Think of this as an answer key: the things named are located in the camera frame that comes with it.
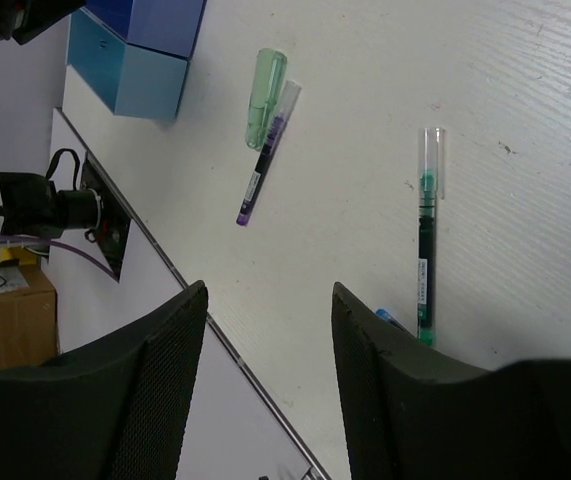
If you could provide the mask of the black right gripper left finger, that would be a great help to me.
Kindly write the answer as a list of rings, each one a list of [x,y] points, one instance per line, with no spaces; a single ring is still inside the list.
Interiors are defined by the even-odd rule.
[[[0,479],[172,479],[207,323],[196,282],[39,366],[0,371]]]

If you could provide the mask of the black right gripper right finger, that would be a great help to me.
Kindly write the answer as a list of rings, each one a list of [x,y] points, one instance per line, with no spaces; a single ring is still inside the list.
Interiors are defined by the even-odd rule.
[[[484,370],[332,295],[336,375],[355,479],[571,479],[571,359]]]

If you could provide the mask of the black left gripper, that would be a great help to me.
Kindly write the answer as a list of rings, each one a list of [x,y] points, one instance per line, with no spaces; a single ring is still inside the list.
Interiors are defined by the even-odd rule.
[[[84,6],[84,0],[0,0],[0,41],[24,45]]]

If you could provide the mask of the green gel pen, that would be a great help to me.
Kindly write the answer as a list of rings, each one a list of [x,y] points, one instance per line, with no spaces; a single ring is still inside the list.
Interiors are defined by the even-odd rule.
[[[424,128],[419,142],[417,337],[427,346],[435,341],[436,214],[444,136],[441,127]]]

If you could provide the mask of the purple gel pen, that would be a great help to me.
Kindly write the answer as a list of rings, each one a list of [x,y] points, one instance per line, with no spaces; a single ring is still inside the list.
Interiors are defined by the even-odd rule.
[[[285,83],[281,97],[275,109],[275,116],[268,130],[266,140],[261,148],[259,158],[250,177],[241,204],[236,224],[246,226],[264,183],[266,174],[275,156],[282,135],[289,123],[302,88],[296,82],[288,80]]]

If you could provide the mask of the green translucent eraser case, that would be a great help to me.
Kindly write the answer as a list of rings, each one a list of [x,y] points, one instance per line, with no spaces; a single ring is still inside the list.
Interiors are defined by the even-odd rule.
[[[259,151],[266,139],[287,69],[287,57],[263,48],[256,57],[246,123],[246,145]]]

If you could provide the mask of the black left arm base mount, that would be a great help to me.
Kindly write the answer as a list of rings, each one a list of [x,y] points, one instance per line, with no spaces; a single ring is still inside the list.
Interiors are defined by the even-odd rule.
[[[74,162],[72,183],[59,190],[53,177],[66,156]],[[33,237],[38,245],[60,248],[65,232],[80,231],[106,263],[90,261],[120,279],[132,217],[87,158],[61,148],[43,175],[0,172],[0,199],[2,235]]]

